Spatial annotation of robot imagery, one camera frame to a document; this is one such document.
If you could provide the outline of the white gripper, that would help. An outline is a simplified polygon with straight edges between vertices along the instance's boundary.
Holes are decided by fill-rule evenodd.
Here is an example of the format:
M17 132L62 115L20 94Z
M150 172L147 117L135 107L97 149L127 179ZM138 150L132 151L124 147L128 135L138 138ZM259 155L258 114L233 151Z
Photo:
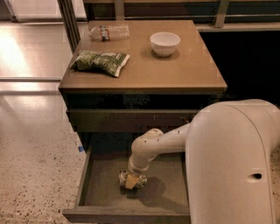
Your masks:
M145 174L150 167L150 162L142 157L135 157L131 156L128 162L128 169L130 172L140 175ZM139 177L129 174L126 180L125 188L126 189L133 189L137 184Z

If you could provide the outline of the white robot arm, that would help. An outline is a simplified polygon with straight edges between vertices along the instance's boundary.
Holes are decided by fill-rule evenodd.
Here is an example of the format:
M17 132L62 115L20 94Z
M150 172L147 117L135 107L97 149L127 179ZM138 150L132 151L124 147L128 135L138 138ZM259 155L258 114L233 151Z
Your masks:
M258 99L222 101L190 123L151 129L131 145L130 172L160 154L185 153L192 224L277 224L270 154L280 144L280 109Z

